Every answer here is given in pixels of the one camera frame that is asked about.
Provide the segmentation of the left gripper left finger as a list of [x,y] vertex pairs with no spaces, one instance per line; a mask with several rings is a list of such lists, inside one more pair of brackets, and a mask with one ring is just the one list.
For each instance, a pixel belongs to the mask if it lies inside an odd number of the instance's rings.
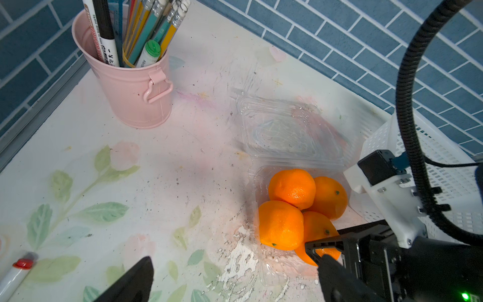
[[153,284],[154,268],[150,256],[140,259],[95,302],[148,302]]

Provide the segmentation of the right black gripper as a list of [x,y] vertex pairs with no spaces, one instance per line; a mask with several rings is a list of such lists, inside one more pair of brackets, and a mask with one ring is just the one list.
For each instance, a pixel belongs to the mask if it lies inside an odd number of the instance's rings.
[[418,237],[397,246],[382,221],[304,244],[310,257],[339,253],[344,268],[383,301],[482,301],[482,248]]

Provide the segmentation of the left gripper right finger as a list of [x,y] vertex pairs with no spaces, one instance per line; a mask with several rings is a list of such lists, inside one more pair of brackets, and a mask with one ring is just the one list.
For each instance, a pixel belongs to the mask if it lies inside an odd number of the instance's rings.
[[325,301],[383,301],[329,255],[320,259],[318,276]]

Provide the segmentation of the orange box two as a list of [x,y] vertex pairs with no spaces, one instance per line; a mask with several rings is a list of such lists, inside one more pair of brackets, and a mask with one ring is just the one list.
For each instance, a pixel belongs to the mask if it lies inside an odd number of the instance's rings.
[[316,194],[313,205],[308,211],[320,213],[330,220],[339,219],[348,206],[348,196],[345,188],[329,177],[314,178]]

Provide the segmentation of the orange box three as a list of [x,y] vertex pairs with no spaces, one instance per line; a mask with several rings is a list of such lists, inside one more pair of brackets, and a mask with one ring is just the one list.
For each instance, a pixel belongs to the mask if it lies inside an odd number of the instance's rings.
[[304,218],[284,201],[267,201],[259,206],[260,243],[279,250],[295,250],[304,240]]

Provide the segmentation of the orange box one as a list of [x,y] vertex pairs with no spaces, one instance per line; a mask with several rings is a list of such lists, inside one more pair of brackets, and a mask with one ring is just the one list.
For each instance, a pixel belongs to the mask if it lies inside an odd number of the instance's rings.
[[316,185],[314,178],[305,170],[283,170],[270,180],[268,194],[270,200],[284,201],[305,210],[313,205]]

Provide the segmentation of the orange left box four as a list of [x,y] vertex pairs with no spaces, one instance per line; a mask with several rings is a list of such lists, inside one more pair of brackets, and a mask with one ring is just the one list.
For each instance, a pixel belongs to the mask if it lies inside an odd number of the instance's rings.
[[339,236],[335,226],[329,218],[314,211],[303,212],[304,218],[304,240],[303,243],[294,251],[296,255],[305,263],[317,266],[317,264],[306,253],[305,243]]

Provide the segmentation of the red white marker pen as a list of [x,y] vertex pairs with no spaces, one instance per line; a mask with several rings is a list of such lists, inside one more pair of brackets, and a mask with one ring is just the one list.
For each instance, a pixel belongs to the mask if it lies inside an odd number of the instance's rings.
[[26,252],[13,258],[15,261],[1,275],[1,302],[11,299],[28,273],[34,268],[38,258],[39,255],[35,252]]

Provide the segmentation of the pink metal pen bucket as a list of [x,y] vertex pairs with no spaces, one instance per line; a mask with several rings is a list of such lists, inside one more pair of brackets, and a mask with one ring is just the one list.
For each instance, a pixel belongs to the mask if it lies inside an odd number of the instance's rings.
[[133,128],[149,129],[168,119],[174,91],[168,54],[139,69],[113,67],[99,61],[84,10],[74,19],[72,36],[119,120]]

